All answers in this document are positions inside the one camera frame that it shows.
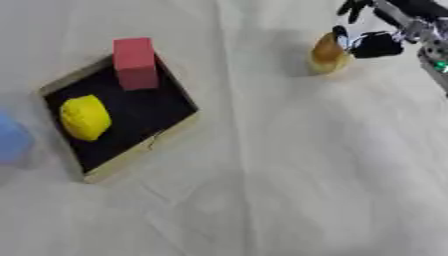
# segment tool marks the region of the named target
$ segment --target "table surface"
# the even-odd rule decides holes
[[[448,102],[416,46],[310,75],[340,4],[0,3],[0,106],[36,140],[29,161],[0,171],[2,252],[447,255]],[[350,32],[381,29],[366,13]],[[78,183],[33,92],[141,36],[201,117],[120,175]]]

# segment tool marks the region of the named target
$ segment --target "brown bun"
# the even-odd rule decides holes
[[[311,52],[310,66],[318,73],[330,73],[347,65],[350,59],[333,39],[333,33],[324,35]]]

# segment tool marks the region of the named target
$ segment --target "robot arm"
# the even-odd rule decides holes
[[[338,14],[351,10],[353,23],[366,6],[397,27],[407,42],[421,44],[421,66],[448,93],[448,9],[432,0],[347,0]]]

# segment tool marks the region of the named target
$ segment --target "white cloth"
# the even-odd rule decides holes
[[[0,3],[0,106],[37,140],[26,168],[0,172],[2,254],[447,255],[448,102],[414,46],[310,76],[340,4]],[[131,36],[154,39],[200,120],[123,174],[77,183],[31,92]]]

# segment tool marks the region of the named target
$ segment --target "wooden tray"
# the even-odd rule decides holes
[[[156,138],[196,116],[197,106],[160,58],[156,58],[156,67],[159,88],[155,90],[125,92],[115,76],[112,56],[39,90],[85,182],[108,177],[136,154],[148,152]],[[89,94],[104,103],[112,118],[112,126],[95,142],[73,138],[59,118],[59,108],[67,99]]]

